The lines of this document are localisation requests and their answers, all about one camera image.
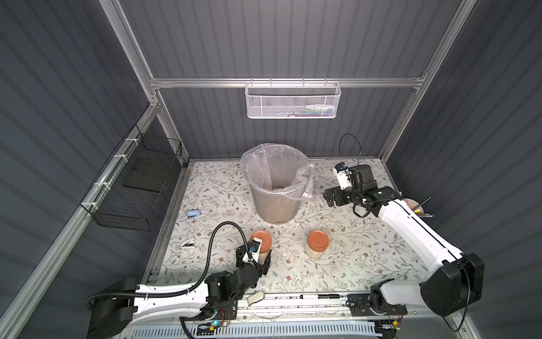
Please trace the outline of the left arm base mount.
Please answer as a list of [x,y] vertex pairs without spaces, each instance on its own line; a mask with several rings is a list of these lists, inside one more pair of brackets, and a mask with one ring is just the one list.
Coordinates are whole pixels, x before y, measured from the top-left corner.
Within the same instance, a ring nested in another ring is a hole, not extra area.
[[237,317],[239,299],[236,297],[182,297],[180,323],[206,321],[210,326],[224,326]]

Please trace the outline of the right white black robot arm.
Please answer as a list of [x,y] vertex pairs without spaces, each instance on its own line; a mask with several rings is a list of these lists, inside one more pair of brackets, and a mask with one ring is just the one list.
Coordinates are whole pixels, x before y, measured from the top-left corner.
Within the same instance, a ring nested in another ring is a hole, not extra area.
[[330,207],[362,207],[390,226],[416,252],[429,276],[419,281],[387,279],[371,287],[367,304],[376,315],[396,309],[405,314],[407,305],[427,306],[446,317],[467,310],[482,296],[484,262],[476,254],[465,254],[428,226],[389,186],[378,186],[371,167],[349,168],[338,163],[333,173],[338,186],[326,189]]

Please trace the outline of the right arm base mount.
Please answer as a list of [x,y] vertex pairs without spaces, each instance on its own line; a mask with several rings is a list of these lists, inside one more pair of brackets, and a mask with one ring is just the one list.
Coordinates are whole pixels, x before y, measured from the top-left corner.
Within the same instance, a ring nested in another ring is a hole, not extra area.
[[390,305],[376,291],[347,295],[346,306],[352,316],[405,316],[405,305]]

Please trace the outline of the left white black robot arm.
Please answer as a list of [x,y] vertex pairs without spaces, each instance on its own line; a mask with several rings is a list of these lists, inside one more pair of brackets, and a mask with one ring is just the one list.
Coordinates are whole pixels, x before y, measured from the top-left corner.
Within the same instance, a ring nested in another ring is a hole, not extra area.
[[248,261],[244,247],[237,249],[237,269],[209,275],[196,288],[191,284],[173,286],[140,285],[126,278],[86,300],[91,310],[88,338],[110,338],[120,334],[130,323],[178,316],[187,320],[219,320],[228,315],[235,319],[245,293],[257,286],[268,273],[271,249],[260,250],[256,241],[249,250],[257,264]]

